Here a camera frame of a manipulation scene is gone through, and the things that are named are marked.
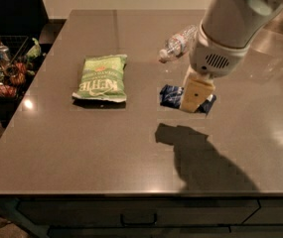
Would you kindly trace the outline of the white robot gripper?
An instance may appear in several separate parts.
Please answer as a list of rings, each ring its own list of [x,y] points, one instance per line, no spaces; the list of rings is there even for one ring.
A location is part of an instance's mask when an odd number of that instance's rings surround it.
[[[180,109],[195,112],[214,92],[212,78],[227,76],[242,62],[250,46],[250,39],[242,34],[209,29],[201,23],[190,50],[193,72],[185,77]]]

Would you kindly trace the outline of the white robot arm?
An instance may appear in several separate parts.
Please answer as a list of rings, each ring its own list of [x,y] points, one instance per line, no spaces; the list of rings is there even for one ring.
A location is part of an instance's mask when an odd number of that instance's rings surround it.
[[[283,0],[212,0],[190,48],[180,109],[194,112],[232,73],[260,29],[283,10]]]

